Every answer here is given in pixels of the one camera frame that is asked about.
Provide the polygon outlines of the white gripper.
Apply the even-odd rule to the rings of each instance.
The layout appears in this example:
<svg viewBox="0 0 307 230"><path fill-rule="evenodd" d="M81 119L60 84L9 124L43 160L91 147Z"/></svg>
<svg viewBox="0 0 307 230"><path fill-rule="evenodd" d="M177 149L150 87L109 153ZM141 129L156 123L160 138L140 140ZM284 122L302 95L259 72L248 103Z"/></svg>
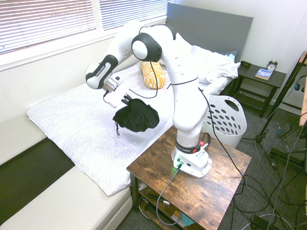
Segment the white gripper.
<svg viewBox="0 0 307 230"><path fill-rule="evenodd" d="M128 105L129 100L132 100L132 98L126 94L129 88L129 84L118 85L115 90L107 95L107 103L113 108L116 108L121 101Z"/></svg>

